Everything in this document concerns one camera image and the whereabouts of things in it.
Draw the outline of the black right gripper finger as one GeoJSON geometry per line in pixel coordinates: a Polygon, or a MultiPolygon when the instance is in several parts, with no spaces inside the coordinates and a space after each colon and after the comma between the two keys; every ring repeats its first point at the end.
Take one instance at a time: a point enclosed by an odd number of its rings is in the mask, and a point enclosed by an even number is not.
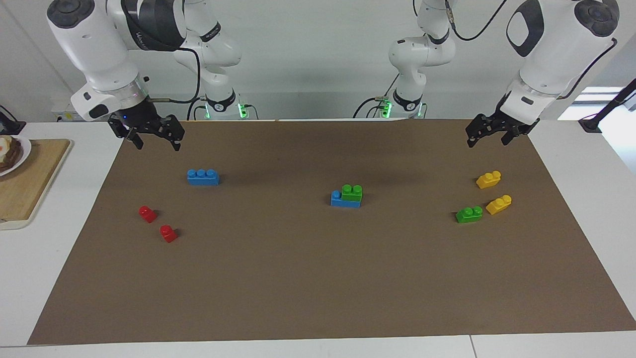
{"type": "Polygon", "coordinates": [[[184,134],[185,130],[175,115],[168,115],[161,119],[161,135],[170,142],[177,152],[181,149],[184,134]]]}
{"type": "Polygon", "coordinates": [[[125,125],[116,115],[109,116],[108,125],[117,138],[130,141],[137,150],[141,150],[143,148],[144,143],[137,133],[136,129],[125,127],[125,125]]]}

